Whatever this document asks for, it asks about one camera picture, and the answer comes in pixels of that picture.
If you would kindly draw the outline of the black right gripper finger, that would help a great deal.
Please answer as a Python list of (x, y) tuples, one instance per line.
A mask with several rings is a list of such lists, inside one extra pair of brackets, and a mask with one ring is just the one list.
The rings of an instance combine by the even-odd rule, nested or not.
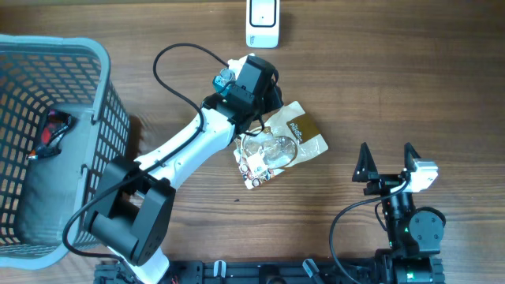
[(360, 153), (356, 168), (353, 172), (353, 182), (368, 182), (378, 179), (378, 170), (373, 160), (372, 154), (368, 145), (364, 142), (361, 144)]
[(420, 156), (410, 142), (404, 145), (404, 165), (408, 171), (415, 171), (415, 160)]

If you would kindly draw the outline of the blue mouthwash bottle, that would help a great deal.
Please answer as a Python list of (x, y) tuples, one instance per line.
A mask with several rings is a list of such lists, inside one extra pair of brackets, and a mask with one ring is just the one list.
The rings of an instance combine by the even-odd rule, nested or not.
[(236, 81), (235, 72), (231, 69), (222, 69), (212, 81), (214, 89), (221, 95), (226, 95), (230, 86)]

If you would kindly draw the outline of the brown snack pouch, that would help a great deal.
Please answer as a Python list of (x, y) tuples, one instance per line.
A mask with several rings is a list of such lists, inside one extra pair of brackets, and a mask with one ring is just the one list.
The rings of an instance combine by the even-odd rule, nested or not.
[(234, 142), (234, 157), (247, 189), (328, 150), (316, 123), (297, 101), (281, 107), (251, 136), (241, 134)]

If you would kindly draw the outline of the black red snack packet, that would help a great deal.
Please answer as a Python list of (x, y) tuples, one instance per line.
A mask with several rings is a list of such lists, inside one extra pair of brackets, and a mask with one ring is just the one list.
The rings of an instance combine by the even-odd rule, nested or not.
[(49, 109), (39, 137), (39, 144), (27, 154), (26, 159), (38, 160), (59, 155), (62, 152), (58, 147), (59, 142), (76, 122), (77, 118), (69, 113)]

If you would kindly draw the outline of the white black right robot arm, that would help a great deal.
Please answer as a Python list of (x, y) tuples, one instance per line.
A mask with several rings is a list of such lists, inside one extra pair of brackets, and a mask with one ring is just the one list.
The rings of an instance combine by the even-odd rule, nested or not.
[(404, 146), (404, 168), (399, 174), (380, 174), (366, 143), (352, 181), (364, 182), (366, 196), (381, 198), (384, 226), (390, 248), (374, 256), (372, 283), (446, 282), (440, 254), (446, 218), (433, 207), (416, 207), (413, 195), (427, 189), (438, 177), (438, 166), (423, 159), (410, 143)]

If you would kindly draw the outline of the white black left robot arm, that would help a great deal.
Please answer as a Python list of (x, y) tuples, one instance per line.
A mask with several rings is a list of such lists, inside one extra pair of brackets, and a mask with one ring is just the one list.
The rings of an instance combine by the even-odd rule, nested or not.
[(257, 56), (245, 58), (236, 80), (208, 96), (197, 116), (156, 150), (129, 161), (112, 159), (89, 202), (84, 228), (125, 268), (122, 281), (157, 283), (170, 262), (160, 245), (174, 198), (185, 180), (263, 114), (282, 106), (279, 73)]

